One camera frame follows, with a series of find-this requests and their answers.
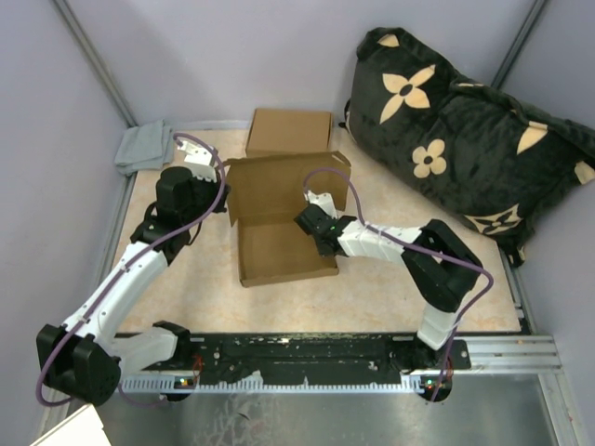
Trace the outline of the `brown cardboard box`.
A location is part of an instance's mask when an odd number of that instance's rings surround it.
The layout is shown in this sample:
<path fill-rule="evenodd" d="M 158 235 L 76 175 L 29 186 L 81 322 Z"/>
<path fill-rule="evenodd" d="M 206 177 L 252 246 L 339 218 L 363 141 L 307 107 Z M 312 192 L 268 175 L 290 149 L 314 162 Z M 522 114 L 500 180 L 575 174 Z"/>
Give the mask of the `brown cardboard box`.
<path fill-rule="evenodd" d="M 243 287 L 338 275 L 333 257 L 318 254 L 312 237 L 294 221 L 307 206 L 303 183 L 329 193 L 346 208 L 351 163 L 339 151 L 236 158 L 224 162 L 231 191 L 230 222 L 238 231 L 239 279 Z"/>
<path fill-rule="evenodd" d="M 330 111 L 257 108 L 248 134 L 248 158 L 317 153 L 329 150 L 333 127 Z"/>

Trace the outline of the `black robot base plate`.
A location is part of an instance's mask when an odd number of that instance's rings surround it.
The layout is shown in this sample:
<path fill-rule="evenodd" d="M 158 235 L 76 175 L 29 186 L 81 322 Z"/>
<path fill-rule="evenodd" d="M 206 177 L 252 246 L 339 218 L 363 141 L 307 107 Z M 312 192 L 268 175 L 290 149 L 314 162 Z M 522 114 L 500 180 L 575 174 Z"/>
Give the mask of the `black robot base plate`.
<path fill-rule="evenodd" d="M 205 385 L 236 384 L 260 372 L 266 385 L 289 386 L 399 384 L 443 366 L 444 382 L 470 368 L 465 341 L 434 351 L 412 334 L 200 334 L 180 358 L 148 369 L 190 370 Z"/>

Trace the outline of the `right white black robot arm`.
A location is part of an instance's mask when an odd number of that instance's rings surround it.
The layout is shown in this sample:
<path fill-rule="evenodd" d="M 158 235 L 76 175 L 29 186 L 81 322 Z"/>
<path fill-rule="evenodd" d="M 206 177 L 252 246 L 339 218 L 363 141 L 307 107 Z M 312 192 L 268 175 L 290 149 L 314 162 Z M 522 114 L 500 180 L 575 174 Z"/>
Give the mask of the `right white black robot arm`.
<path fill-rule="evenodd" d="M 444 222 L 377 227 L 355 216 L 330 216 L 312 203 L 294 221 L 313 238 L 320 256 L 369 257 L 405 266 L 426 306 L 414 338 L 397 350 L 398 367 L 434 368 L 446 358 L 461 303 L 483 265 Z"/>

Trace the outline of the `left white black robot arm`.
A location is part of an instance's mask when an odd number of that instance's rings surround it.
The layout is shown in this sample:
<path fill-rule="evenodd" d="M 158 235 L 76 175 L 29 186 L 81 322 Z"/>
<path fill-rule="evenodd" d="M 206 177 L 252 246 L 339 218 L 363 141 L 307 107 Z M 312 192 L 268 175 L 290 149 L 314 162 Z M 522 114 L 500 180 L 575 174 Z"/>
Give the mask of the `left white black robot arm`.
<path fill-rule="evenodd" d="M 157 363 L 180 369 L 191 362 L 191 334 L 173 322 L 158 321 L 128 338 L 116 334 L 148 287 L 192 245 L 203 221 L 225 212 L 229 191 L 222 166 L 173 166 L 161 172 L 156 198 L 113 270 L 61 325 L 47 324 L 39 331 L 39 403 L 52 406 L 43 395 L 44 388 L 51 388 L 66 402 L 101 405 L 132 374 Z"/>

